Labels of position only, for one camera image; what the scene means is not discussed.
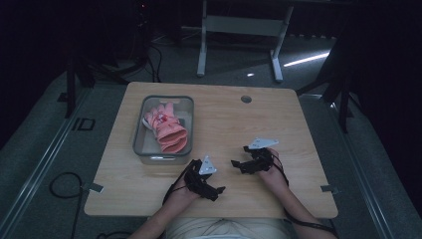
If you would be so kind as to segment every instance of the black wire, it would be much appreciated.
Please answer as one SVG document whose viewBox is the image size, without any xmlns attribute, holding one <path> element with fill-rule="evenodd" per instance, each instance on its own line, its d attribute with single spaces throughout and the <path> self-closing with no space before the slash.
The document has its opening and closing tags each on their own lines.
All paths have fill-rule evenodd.
<svg viewBox="0 0 422 239">
<path fill-rule="evenodd" d="M 71 176 L 74 176 L 74 177 L 78 180 L 78 184 L 79 184 L 79 192 L 78 192 L 78 193 L 76 193 L 76 194 L 71 194 L 71 195 L 61 195 L 61 194 L 57 193 L 57 192 L 54 190 L 54 184 L 56 183 L 56 181 L 57 181 L 59 178 L 61 178 L 62 176 L 65 176 L 65 175 L 71 175 Z M 74 173 L 74 172 L 62 172 L 62 173 L 60 173 L 59 175 L 57 175 L 57 176 L 56 176 L 56 177 L 55 177 L 55 178 L 54 178 L 54 179 L 50 182 L 50 185 L 49 185 L 49 190 L 50 190 L 50 193 L 51 193 L 53 196 L 58 197 L 58 198 L 61 198 L 61 199 L 70 199 L 70 198 L 76 198 L 76 197 L 78 197 L 78 206 L 77 206 L 77 211 L 76 211 L 76 213 L 75 213 L 74 223 L 73 223 L 73 227 L 72 227 L 72 236 L 71 236 L 71 239 L 75 238 L 75 232 L 76 232 L 76 229 L 77 229 L 77 224 L 78 224 L 79 213 L 80 213 L 80 211 L 81 211 L 82 198 L 83 198 L 83 195 L 84 195 L 83 183 L 82 183 L 81 178 L 80 178 L 80 177 L 79 177 L 76 173 Z M 97 239 L 108 239 L 108 238 L 110 238 L 111 236 L 115 236 L 115 235 L 118 235 L 118 234 L 123 234 L 123 235 L 127 235 L 127 236 L 129 236 L 131 233 L 130 233 L 130 232 L 125 232 L 125 231 L 115 231 L 115 232 L 111 232 L 111 233 L 109 233 L 109 234 L 104 234 L 104 233 L 101 233 L 101 234 L 99 234 L 99 235 L 97 236 Z M 124 239 L 124 238 L 126 238 L 126 237 L 117 237 L 117 238 L 115 238 L 115 239 Z"/>
<path fill-rule="evenodd" d="M 73 195 L 60 195 L 60 194 L 58 194 L 58 193 L 55 192 L 55 190 L 53 188 L 55 182 L 57 181 L 57 179 L 59 179 L 62 176 L 65 176 L 65 175 L 72 175 L 72 176 L 74 176 L 78 180 L 78 183 L 79 183 L 79 192 L 77 194 L 73 194 Z M 77 174 L 75 174 L 73 172 L 63 172 L 63 173 L 60 173 L 59 175 L 57 175 L 50 182 L 49 190 L 50 190 L 50 192 L 55 197 L 62 198 L 62 199 L 70 199 L 70 198 L 76 198 L 76 197 L 78 197 L 78 206 L 77 206 L 77 211 L 75 213 L 74 224 L 73 224 L 73 227 L 72 227 L 72 236 L 71 236 L 72 239 L 75 238 L 75 232 L 76 232 L 76 228 L 77 228 L 79 213 L 81 211 L 82 196 L 84 194 L 84 190 L 82 189 L 82 180 L 81 180 L 81 178 Z"/>
</svg>

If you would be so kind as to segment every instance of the wooden table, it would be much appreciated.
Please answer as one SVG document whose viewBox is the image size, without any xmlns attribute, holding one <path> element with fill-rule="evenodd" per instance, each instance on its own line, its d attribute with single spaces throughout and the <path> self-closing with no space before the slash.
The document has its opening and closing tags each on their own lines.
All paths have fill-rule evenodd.
<svg viewBox="0 0 422 239">
<path fill-rule="evenodd" d="M 189 96 L 194 100 L 192 159 L 208 154 L 218 169 L 208 180 L 226 186 L 216 201 L 196 200 L 185 217 L 284 217 L 282 205 L 258 175 L 241 174 L 230 160 L 248 161 L 243 146 L 255 137 L 280 141 L 272 146 L 290 181 L 290 188 L 318 218 L 333 218 L 337 209 L 296 93 L 270 88 L 131 83 L 109 136 L 94 183 L 103 193 L 90 192 L 89 215 L 150 216 L 160 206 L 170 184 L 185 165 L 146 165 L 132 142 L 142 100 L 149 95 Z M 243 96 L 252 101 L 245 104 Z"/>
</svg>

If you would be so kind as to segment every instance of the table leg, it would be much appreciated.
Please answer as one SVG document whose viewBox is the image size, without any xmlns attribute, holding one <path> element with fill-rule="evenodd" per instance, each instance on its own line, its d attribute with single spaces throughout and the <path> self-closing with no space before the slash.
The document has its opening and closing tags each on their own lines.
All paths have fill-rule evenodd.
<svg viewBox="0 0 422 239">
<path fill-rule="evenodd" d="M 202 1 L 202 29 L 201 29 L 201 50 L 199 52 L 198 77 L 205 76 L 205 64 L 207 61 L 207 0 Z"/>
<path fill-rule="evenodd" d="M 280 62 L 279 62 L 279 54 L 280 54 L 280 50 L 282 49 L 283 41 L 286 37 L 286 32 L 288 30 L 289 22 L 290 22 L 290 19 L 292 17 L 293 9 L 294 9 L 293 6 L 290 6 L 288 8 L 285 19 L 283 21 L 283 25 L 280 29 L 280 35 L 279 35 L 279 38 L 278 38 L 279 41 L 277 42 L 277 46 L 274 50 L 270 51 L 271 59 L 272 59 L 272 63 L 273 63 L 274 76 L 275 76 L 275 80 L 277 82 L 283 81 L 282 69 L 280 67 Z"/>
</svg>

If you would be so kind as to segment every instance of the black cable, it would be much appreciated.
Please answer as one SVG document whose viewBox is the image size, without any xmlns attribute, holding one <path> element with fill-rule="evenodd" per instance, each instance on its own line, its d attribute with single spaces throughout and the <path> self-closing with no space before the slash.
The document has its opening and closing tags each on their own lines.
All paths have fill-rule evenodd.
<svg viewBox="0 0 422 239">
<path fill-rule="evenodd" d="M 53 188 L 55 182 L 57 181 L 57 179 L 59 179 L 62 176 L 65 176 L 65 175 L 72 175 L 72 176 L 74 176 L 78 180 L 78 182 L 79 182 L 79 192 L 77 194 L 73 194 L 73 195 L 60 195 L 60 194 L 58 194 L 58 193 L 55 192 L 55 190 Z M 73 172 L 63 172 L 63 173 L 60 173 L 59 175 L 57 175 L 50 182 L 49 190 L 53 194 L 53 196 L 58 197 L 58 198 L 62 198 L 62 199 L 70 199 L 70 198 L 79 197 L 78 198 L 77 212 L 75 213 L 74 224 L 73 224 L 73 227 L 72 227 L 72 236 L 71 236 L 72 239 L 75 238 L 75 232 L 76 232 L 76 228 L 77 228 L 78 217 L 79 217 L 79 213 L 80 213 L 80 210 L 81 210 L 82 196 L 84 194 L 84 190 L 82 189 L 82 180 L 81 180 L 81 178 L 77 174 L 75 174 Z"/>
<path fill-rule="evenodd" d="M 71 194 L 71 195 L 61 195 L 61 194 L 57 193 L 54 190 L 54 185 L 55 185 L 56 181 L 59 178 L 61 178 L 62 176 L 65 176 L 65 175 L 71 175 L 71 176 L 75 177 L 78 180 L 78 184 L 79 184 L 79 192 L 78 193 Z M 74 172 L 62 172 L 59 175 L 57 175 L 50 182 L 49 190 L 50 190 L 50 193 L 53 196 L 55 196 L 57 198 L 61 198 L 61 199 L 70 199 L 70 198 L 76 198 L 76 197 L 78 197 L 78 206 L 77 206 L 77 211 L 75 213 L 74 223 L 73 223 L 73 227 L 72 227 L 72 236 L 71 236 L 71 239 L 75 238 L 75 232 L 76 232 L 76 228 L 77 228 L 77 224 L 78 224 L 79 213 L 81 211 L 82 198 L 83 198 L 83 195 L 84 195 L 83 183 L 82 183 L 81 178 L 76 173 L 74 173 Z M 126 236 L 129 236 L 130 234 L 131 234 L 130 232 L 125 232 L 125 231 L 115 231 L 115 232 L 111 232 L 109 234 L 101 233 L 101 234 L 99 234 L 97 236 L 97 239 L 110 239 L 111 236 L 115 236 L 115 235 L 126 235 Z M 116 238 L 113 238 L 113 239 L 124 239 L 124 238 L 126 238 L 126 237 L 116 237 Z"/>
</svg>

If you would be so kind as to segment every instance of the hand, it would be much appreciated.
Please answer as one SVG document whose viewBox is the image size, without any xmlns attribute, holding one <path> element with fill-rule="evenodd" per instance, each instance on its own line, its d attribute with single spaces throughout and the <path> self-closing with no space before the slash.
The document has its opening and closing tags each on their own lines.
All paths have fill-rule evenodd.
<svg viewBox="0 0 422 239">
<path fill-rule="evenodd" d="M 275 157 L 274 164 L 279 168 L 282 168 L 282 165 L 278 161 L 279 153 L 272 148 L 268 148 L 268 150 Z M 289 190 L 289 186 L 285 178 L 275 166 L 272 166 L 268 171 L 259 171 L 258 175 L 260 175 L 267 187 L 279 198 L 284 192 L 286 192 L 286 190 Z"/>
</svg>

